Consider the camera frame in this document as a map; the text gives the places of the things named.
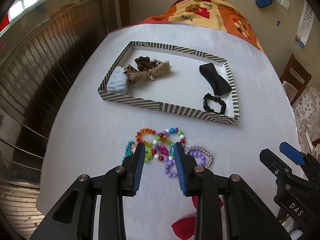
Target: floral cloth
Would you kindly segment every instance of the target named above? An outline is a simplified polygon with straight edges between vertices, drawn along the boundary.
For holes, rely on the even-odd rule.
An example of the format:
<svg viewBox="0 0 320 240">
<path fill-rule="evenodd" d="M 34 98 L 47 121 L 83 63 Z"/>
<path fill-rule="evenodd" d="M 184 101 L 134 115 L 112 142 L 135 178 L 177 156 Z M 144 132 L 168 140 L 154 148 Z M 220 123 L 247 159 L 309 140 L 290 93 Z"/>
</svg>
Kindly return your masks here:
<svg viewBox="0 0 320 240">
<path fill-rule="evenodd" d="M 299 135 L 301 151 L 311 153 L 306 136 L 308 131 L 311 141 L 320 138 L 320 91 L 316 88 L 307 88 L 292 105 Z M 320 162 L 320 153 L 316 150 L 311 153 Z"/>
<path fill-rule="evenodd" d="M 178 0 L 164 14 L 143 23 L 184 23 L 216 29 L 237 36 L 263 52 L 244 15 L 224 0 Z"/>
</svg>

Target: blue gripper pad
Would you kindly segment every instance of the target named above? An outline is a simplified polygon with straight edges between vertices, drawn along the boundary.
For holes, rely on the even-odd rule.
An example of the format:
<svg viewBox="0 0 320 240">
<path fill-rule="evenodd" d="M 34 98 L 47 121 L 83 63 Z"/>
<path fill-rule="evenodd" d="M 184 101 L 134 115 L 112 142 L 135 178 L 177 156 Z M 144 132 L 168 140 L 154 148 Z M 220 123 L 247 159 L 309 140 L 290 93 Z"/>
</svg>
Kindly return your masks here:
<svg viewBox="0 0 320 240">
<path fill-rule="evenodd" d="M 279 150 L 282 154 L 287 156 L 290 160 L 292 160 L 296 165 L 303 165 L 304 158 L 300 154 L 298 150 L 293 148 L 289 143 L 283 142 L 279 146 Z"/>
</svg>

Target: white tray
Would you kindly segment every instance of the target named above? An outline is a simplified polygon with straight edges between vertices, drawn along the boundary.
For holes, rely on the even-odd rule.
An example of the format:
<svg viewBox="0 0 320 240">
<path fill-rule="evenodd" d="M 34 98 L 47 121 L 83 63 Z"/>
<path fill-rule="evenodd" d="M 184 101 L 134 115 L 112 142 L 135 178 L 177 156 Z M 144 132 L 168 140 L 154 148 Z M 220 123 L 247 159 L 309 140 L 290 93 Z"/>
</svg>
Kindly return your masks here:
<svg viewBox="0 0 320 240">
<path fill-rule="evenodd" d="M 128 64 L 136 67 L 135 59 L 150 57 L 150 60 L 169 61 L 171 72 L 153 81 L 129 83 L 128 93 L 119 95 L 106 92 L 107 82 L 116 66 Z M 221 96 L 227 104 L 224 115 L 203 110 L 203 97 L 213 90 L 199 72 L 199 66 L 212 62 L 219 75 L 227 80 L 231 93 Z M 134 106 L 156 109 L 159 111 L 191 116 L 214 122 L 233 124 L 239 118 L 236 86 L 228 62 L 220 57 L 194 49 L 163 43 L 131 41 L 109 69 L 98 92 L 102 99 Z M 208 100 L 211 109 L 220 111 L 220 105 Z"/>
</svg>

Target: white table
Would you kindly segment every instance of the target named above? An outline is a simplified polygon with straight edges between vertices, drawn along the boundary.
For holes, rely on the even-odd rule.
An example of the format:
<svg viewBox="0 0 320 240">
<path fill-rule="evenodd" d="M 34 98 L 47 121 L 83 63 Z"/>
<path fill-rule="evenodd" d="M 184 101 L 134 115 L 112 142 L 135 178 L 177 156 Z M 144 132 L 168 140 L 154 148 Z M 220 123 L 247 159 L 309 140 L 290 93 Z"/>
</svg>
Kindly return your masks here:
<svg viewBox="0 0 320 240">
<path fill-rule="evenodd" d="M 225 58 L 238 93 L 240 119 L 233 125 L 203 121 L 103 101 L 97 92 L 106 72 L 129 41 L 152 41 L 198 49 Z M 210 170 L 239 174 L 276 214 L 276 177 L 259 161 L 269 148 L 293 173 L 301 169 L 279 152 L 287 141 L 299 149 L 295 119 L 267 56 L 230 34 L 191 25 L 147 24 L 111 33 L 100 44 L 66 96 L 51 130 L 44 158 L 37 208 L 46 214 L 80 174 L 105 174 L 120 165 L 124 148 L 141 128 L 179 127 L 187 146 L 200 145 L 214 158 Z M 178 180 L 163 174 L 163 163 L 145 163 L 140 190 L 124 199 L 128 240 L 178 239 L 170 225 L 195 214 Z"/>
</svg>

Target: metal screw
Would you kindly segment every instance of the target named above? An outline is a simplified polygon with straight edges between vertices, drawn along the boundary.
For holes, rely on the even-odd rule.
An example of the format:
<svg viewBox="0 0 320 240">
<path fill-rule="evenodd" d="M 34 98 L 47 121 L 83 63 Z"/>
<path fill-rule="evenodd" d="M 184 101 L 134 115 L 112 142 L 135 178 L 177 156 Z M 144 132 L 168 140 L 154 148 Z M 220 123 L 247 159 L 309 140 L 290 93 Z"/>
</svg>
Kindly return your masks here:
<svg viewBox="0 0 320 240">
<path fill-rule="evenodd" d="M 196 167 L 195 167 L 195 171 L 196 171 L 196 172 L 202 172 L 202 171 L 204 171 L 204 167 L 202 167 L 202 166 L 196 166 Z"/>
<path fill-rule="evenodd" d="M 241 177 L 240 177 L 239 175 L 237 175 L 237 174 L 233 174 L 233 175 L 231 176 L 231 179 L 232 179 L 233 181 L 239 181 L 239 180 L 241 180 Z"/>
<path fill-rule="evenodd" d="M 122 172 L 124 171 L 124 167 L 123 166 L 116 166 L 116 172 Z"/>
<path fill-rule="evenodd" d="M 79 176 L 79 181 L 86 181 L 88 179 L 88 175 L 82 174 Z"/>
</svg>

